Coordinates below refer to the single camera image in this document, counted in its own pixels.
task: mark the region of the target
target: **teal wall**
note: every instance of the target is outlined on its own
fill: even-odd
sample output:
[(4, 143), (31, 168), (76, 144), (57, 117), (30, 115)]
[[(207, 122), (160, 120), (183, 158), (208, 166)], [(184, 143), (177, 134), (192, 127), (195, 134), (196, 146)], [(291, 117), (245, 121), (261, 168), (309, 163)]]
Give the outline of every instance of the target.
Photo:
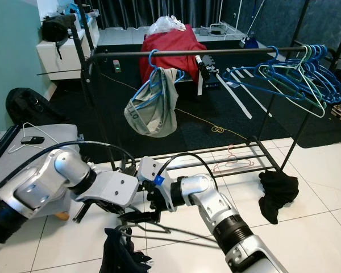
[(36, 51), (40, 42), (36, 0), (0, 0), (0, 130), (12, 123), (5, 109), (8, 92), (29, 87), (44, 94), (50, 85)]

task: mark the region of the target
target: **black bag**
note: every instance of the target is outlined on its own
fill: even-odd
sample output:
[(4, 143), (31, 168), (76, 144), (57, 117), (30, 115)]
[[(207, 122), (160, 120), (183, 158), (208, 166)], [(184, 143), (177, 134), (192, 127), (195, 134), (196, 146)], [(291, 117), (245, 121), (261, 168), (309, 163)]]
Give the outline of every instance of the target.
[(68, 120), (40, 94), (30, 88), (15, 88), (6, 97), (6, 111), (14, 124), (30, 122), (35, 126)]
[(55, 42), (59, 58), (62, 60), (59, 48), (68, 40), (68, 29), (74, 24), (76, 17), (73, 14), (49, 17), (41, 26), (43, 39)]

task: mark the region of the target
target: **black rug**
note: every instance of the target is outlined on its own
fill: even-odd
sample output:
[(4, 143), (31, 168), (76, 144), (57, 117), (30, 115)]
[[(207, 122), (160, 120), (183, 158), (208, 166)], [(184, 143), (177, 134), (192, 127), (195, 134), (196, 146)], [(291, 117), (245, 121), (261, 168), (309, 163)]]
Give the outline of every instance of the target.
[[(203, 44), (207, 46), (207, 49), (238, 48), (238, 42), (235, 41), (204, 42)], [(109, 45), (99, 46), (97, 52), (105, 50), (109, 52), (140, 51), (140, 48), (141, 45)], [(216, 55), (213, 57), (220, 71), (225, 71), (227, 67), (254, 66), (270, 59), (267, 54)], [(98, 110), (103, 114), (104, 129), (111, 143), (120, 143), (135, 157), (141, 157), (244, 142), (239, 136), (226, 131), (221, 134), (213, 133), (211, 132), (212, 125), (179, 111), (176, 111), (177, 130), (165, 138), (151, 138), (134, 132), (127, 124), (123, 110), (135, 90), (110, 80), (101, 73), (134, 88), (139, 88), (141, 80), (138, 61), (134, 58), (119, 59), (122, 72), (114, 73), (112, 60), (101, 60), (98, 62), (98, 69), (94, 68), (93, 71), (92, 82), (97, 96)], [(241, 87), (235, 89), (234, 92), (252, 114), (252, 119), (248, 119), (243, 114), (224, 87), (204, 90), (200, 97), (196, 96), (196, 88), (192, 82), (177, 86), (179, 93), (177, 108), (217, 126), (235, 131), (246, 138), (258, 134), (265, 112)], [(270, 94), (251, 89), (250, 91), (265, 107), (268, 106), (271, 99)], [(79, 133), (83, 133), (85, 139), (103, 141), (94, 111), (86, 106), (79, 80), (62, 81), (53, 95), (51, 103), (70, 117), (70, 122), (77, 125)], [(272, 108), (273, 118), (268, 118), (261, 137), (262, 140), (295, 135), (305, 113), (282, 97), (276, 97)], [(331, 117), (330, 109), (327, 108), (323, 118), (311, 117), (309, 119), (298, 144), (303, 148), (308, 148), (336, 142), (341, 142), (341, 122), (337, 118)], [(89, 155), (95, 162), (108, 161), (106, 153), (100, 147), (84, 147), (82, 152)], [(115, 153), (115, 157), (119, 159), (120, 155)]]

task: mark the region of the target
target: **plastic bag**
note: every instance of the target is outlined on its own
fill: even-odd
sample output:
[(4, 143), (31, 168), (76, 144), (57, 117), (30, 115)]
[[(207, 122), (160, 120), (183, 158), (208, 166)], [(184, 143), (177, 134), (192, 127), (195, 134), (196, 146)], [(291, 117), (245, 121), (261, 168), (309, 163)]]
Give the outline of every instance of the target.
[(177, 21), (177, 18), (174, 16), (162, 16), (159, 17), (158, 20), (152, 24), (148, 31), (146, 32), (146, 35), (152, 35), (155, 33), (161, 33), (161, 32), (168, 32), (172, 29), (178, 29), (178, 30), (185, 30), (184, 24), (180, 23), (180, 21)]

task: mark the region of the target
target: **white cabinet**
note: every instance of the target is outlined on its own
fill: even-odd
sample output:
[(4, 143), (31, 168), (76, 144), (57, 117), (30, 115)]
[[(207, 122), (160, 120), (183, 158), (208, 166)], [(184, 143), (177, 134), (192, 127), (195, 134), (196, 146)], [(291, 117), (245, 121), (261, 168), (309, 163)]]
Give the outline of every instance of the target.
[[(99, 40), (99, 31), (95, 18), (89, 20), (89, 31), (93, 45), (96, 47)], [(81, 39), (82, 50), (86, 57), (90, 56), (90, 47), (85, 35), (85, 30), (78, 32), (78, 37)], [(73, 39), (68, 39), (60, 48), (62, 60), (57, 52), (55, 43), (41, 41), (36, 49), (38, 51), (41, 62), (43, 63), (46, 72), (67, 71), (81, 69), (80, 60), (78, 59), (76, 47)], [(51, 80), (64, 80), (68, 78), (80, 78), (80, 71), (60, 72), (48, 74)]]

